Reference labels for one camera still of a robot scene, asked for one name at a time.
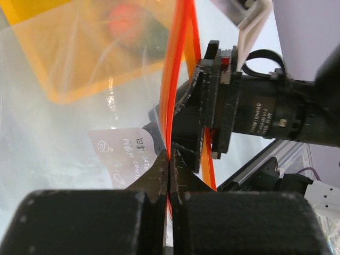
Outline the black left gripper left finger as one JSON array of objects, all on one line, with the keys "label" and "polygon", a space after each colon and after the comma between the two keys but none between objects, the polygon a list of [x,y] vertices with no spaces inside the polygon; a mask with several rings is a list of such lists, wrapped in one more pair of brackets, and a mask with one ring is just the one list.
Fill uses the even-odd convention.
[{"label": "black left gripper left finger", "polygon": [[163,254],[166,150],[124,190],[37,190],[19,204],[1,254]]}]

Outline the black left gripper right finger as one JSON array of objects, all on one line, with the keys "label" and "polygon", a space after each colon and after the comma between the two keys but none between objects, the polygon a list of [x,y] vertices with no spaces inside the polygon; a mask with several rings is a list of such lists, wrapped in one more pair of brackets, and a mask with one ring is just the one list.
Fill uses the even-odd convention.
[{"label": "black left gripper right finger", "polygon": [[331,254],[317,216],[332,215],[332,187],[314,180],[304,195],[218,192],[172,149],[169,198],[175,254]]}]

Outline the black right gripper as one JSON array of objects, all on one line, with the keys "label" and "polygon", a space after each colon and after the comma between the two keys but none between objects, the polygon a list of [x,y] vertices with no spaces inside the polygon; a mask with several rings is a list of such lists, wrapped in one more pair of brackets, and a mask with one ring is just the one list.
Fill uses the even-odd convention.
[{"label": "black right gripper", "polygon": [[237,48],[208,44],[199,62],[198,80],[176,91],[171,146],[189,169],[200,172],[204,129],[212,130],[212,151],[228,151],[232,133],[317,145],[339,146],[339,49],[319,68],[313,81],[296,80],[280,55],[268,49],[251,52],[248,60],[278,65],[259,73],[239,62]]}]

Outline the clear orange-zipper zip bag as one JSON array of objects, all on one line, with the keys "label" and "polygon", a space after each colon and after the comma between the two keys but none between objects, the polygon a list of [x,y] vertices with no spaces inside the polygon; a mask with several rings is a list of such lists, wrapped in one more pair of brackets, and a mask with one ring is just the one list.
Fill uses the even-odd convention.
[{"label": "clear orange-zipper zip bag", "polygon": [[164,148],[174,91],[201,53],[194,1],[176,1],[163,69],[59,104],[40,86],[13,30],[1,29],[1,193],[121,189]]}]

